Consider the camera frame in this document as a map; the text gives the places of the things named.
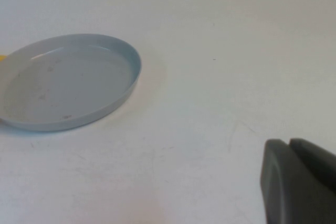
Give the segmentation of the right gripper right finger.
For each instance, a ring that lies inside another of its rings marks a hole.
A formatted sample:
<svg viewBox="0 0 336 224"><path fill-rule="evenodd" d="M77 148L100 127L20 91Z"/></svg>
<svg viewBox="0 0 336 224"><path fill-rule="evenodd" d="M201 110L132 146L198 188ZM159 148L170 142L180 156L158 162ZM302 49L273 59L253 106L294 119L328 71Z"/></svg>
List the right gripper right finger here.
<svg viewBox="0 0 336 224"><path fill-rule="evenodd" d="M335 154L301 138L292 138L290 147L320 183L335 186Z"/></svg>

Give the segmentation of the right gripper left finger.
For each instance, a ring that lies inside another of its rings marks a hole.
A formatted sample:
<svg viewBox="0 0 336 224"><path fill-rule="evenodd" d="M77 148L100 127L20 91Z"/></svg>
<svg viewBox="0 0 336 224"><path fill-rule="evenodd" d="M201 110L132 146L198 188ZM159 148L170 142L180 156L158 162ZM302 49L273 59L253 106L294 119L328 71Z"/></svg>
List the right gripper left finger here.
<svg viewBox="0 0 336 224"><path fill-rule="evenodd" d="M335 186L320 183L290 142L266 141L260 187L267 223L335 223Z"/></svg>

